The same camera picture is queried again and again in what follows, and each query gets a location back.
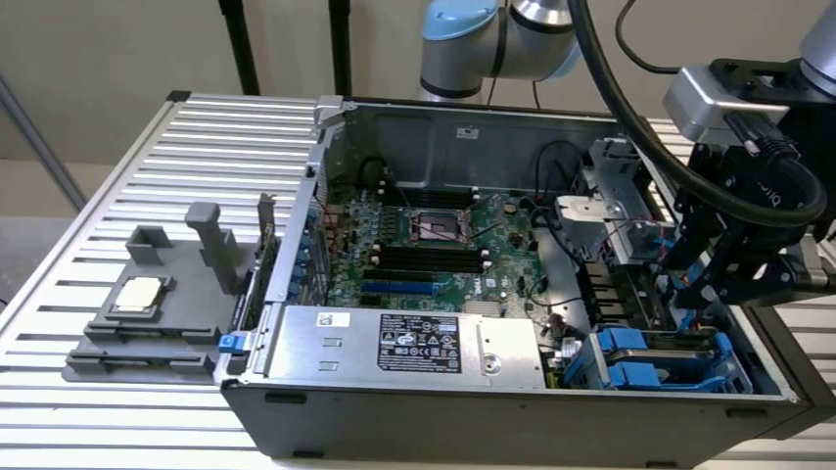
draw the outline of motherboard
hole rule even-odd
[[[526,199],[477,189],[334,191],[327,306],[478,313],[543,326]]]

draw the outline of warning label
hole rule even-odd
[[[458,318],[379,315],[377,366],[398,372],[461,373]]]

